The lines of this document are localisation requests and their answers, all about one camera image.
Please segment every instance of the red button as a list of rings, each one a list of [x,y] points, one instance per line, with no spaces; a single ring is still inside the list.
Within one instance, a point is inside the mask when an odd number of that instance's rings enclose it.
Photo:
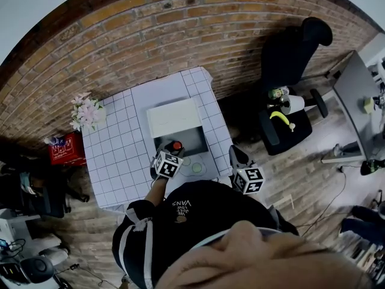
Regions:
[[[182,144],[179,141],[176,141],[173,144],[173,148],[178,151],[182,148]]]

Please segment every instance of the sleeve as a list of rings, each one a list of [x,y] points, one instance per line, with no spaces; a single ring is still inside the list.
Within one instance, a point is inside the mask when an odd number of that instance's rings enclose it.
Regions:
[[[116,229],[112,240],[112,253],[116,263],[140,288],[146,288],[143,267],[146,254],[147,223],[151,222],[154,210],[155,206],[150,201],[132,202],[128,206],[123,223]]]

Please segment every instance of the desk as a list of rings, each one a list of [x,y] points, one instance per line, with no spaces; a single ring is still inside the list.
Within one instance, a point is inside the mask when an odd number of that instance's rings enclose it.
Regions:
[[[348,145],[351,151],[348,154],[335,157],[331,153],[326,155],[322,162],[370,160],[384,144],[379,138],[382,111],[377,108],[373,113],[366,114],[363,111],[363,101],[366,98],[378,96],[380,89],[357,52],[352,54],[333,91],[348,124],[357,136],[357,141]]]
[[[149,108],[194,98],[209,151],[185,158],[167,183],[166,195],[185,182],[211,180],[231,172],[229,130],[202,67],[184,70],[127,89],[103,100],[106,123],[83,129],[88,172],[98,206],[113,208],[144,199],[151,188],[150,160],[156,149],[147,121]],[[193,172],[193,164],[202,170]]]

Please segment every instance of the chair armrest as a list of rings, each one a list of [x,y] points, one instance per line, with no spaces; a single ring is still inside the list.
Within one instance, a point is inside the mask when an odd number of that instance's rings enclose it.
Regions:
[[[261,131],[266,135],[266,138],[269,140],[272,146],[279,145],[279,138],[274,128],[273,123],[271,123],[269,114],[267,110],[262,110],[258,113],[259,126]]]
[[[318,93],[316,89],[311,89],[310,94],[313,96],[315,104],[318,106],[319,111],[321,112],[322,117],[326,118],[329,114],[326,104],[322,96]]]

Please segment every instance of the banana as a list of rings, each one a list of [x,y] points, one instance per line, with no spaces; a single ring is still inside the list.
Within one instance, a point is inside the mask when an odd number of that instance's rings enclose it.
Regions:
[[[279,111],[273,111],[270,115],[270,119],[273,117],[280,118],[282,121],[284,121],[285,124],[287,124],[291,131],[294,132],[295,124],[290,123],[289,119],[283,113],[280,113]]]

